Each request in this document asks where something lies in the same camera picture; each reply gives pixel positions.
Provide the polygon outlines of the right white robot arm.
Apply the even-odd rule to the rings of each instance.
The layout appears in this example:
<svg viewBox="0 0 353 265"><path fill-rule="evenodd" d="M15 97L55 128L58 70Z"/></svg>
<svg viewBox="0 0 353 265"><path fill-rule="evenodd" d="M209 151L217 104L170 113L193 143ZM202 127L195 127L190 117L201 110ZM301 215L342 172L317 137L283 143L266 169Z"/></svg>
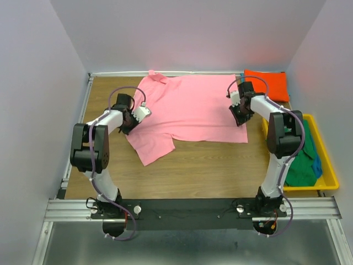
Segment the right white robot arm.
<svg viewBox="0 0 353 265"><path fill-rule="evenodd" d="M236 91L227 90L227 98L231 100L229 109L237 126L244 125L254 114L268 122L268 170L254 198L236 200L238 216L270 219L274 214L286 216L284 184L291 163L304 146L303 114L275 103L265 93L255 92L249 81L239 83Z"/></svg>

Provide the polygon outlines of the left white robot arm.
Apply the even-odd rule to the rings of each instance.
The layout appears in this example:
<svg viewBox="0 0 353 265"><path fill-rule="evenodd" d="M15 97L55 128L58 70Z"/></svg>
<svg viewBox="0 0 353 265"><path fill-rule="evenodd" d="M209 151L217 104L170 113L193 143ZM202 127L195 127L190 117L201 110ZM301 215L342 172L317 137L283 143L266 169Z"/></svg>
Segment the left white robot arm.
<svg viewBox="0 0 353 265"><path fill-rule="evenodd" d="M138 214L132 214L122 204L120 190L113 184L108 171L109 135L116 129L128 135L150 114L146 107L145 94L141 104L135 106L132 96L119 93L115 104L108 100L108 107L102 115L88 123L77 123L73 127L70 163L88 177L97 194L99 208L110 218L123 214L126 218L134 219Z"/></svg>

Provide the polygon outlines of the green t shirt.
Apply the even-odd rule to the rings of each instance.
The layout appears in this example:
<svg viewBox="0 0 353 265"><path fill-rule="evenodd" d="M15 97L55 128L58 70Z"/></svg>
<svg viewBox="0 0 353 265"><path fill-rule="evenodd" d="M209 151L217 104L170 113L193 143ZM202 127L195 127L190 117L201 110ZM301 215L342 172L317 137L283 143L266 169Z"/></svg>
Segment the green t shirt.
<svg viewBox="0 0 353 265"><path fill-rule="evenodd" d="M313 170L317 152L313 146L311 131L306 120L303 121L305 141L303 149L297 154L288 170L285 184L289 187L312 187L317 182Z"/></svg>

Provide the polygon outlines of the blue t shirt in bin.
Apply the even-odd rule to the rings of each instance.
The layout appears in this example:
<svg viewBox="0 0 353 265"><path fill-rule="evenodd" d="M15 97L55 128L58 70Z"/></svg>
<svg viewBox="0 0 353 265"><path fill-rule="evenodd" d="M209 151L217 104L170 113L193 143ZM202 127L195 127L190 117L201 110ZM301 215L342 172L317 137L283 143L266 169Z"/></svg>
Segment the blue t shirt in bin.
<svg viewBox="0 0 353 265"><path fill-rule="evenodd" d="M318 154L316 154L315 159L313 160L312 169L316 178L320 178L322 176L322 162Z"/></svg>

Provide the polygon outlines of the yellow plastic bin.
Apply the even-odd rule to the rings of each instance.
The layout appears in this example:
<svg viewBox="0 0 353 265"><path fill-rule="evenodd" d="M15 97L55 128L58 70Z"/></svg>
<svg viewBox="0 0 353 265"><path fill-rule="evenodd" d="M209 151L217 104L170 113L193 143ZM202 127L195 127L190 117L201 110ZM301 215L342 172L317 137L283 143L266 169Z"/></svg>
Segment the yellow plastic bin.
<svg viewBox="0 0 353 265"><path fill-rule="evenodd" d="M336 190L339 182L334 173L323 140L314 118L309 114L293 112L271 113L269 120L263 122L266 144L270 152L270 161L266 177L261 185L262 192L269 197L278 197L283 191L300 190ZM322 162L323 174L312 187L289 187L285 184L290 165L303 149L305 131L303 121L308 122L313 146Z"/></svg>

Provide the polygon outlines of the pink t shirt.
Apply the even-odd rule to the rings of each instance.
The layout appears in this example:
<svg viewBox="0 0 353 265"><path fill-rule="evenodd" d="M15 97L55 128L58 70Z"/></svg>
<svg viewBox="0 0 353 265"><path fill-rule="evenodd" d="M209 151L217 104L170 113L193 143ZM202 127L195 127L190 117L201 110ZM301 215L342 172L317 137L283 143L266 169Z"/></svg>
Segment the pink t shirt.
<svg viewBox="0 0 353 265"><path fill-rule="evenodd" d="M147 166L175 150L174 140L247 143L245 125L229 111L227 88L235 75L166 77L150 71L138 84L136 105L146 101L152 114L127 140Z"/></svg>

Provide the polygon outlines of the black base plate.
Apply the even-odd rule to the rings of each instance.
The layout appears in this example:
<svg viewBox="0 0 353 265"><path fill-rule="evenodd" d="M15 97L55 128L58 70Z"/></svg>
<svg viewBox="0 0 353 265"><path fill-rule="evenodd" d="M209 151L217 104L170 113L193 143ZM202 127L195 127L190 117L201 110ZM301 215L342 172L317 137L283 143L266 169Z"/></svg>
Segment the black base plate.
<svg viewBox="0 0 353 265"><path fill-rule="evenodd" d="M86 207L91 219L103 222L103 232L117 238L163 230L256 229L273 235L278 218L288 216L282 199L124 199L119 207L93 199Z"/></svg>

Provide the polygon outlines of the folded orange t shirt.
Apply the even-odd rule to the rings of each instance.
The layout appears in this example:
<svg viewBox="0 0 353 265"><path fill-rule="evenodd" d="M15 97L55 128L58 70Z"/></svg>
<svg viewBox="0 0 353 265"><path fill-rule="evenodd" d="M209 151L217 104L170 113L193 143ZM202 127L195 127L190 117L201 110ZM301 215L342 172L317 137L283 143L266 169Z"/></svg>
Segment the folded orange t shirt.
<svg viewBox="0 0 353 265"><path fill-rule="evenodd" d="M285 72L271 73L258 72L252 70L244 70L245 76L257 76L263 79L269 86L268 96L275 102L289 102L290 97L287 91L287 80ZM266 85L257 78L245 78L253 84L254 91L257 93L265 93Z"/></svg>

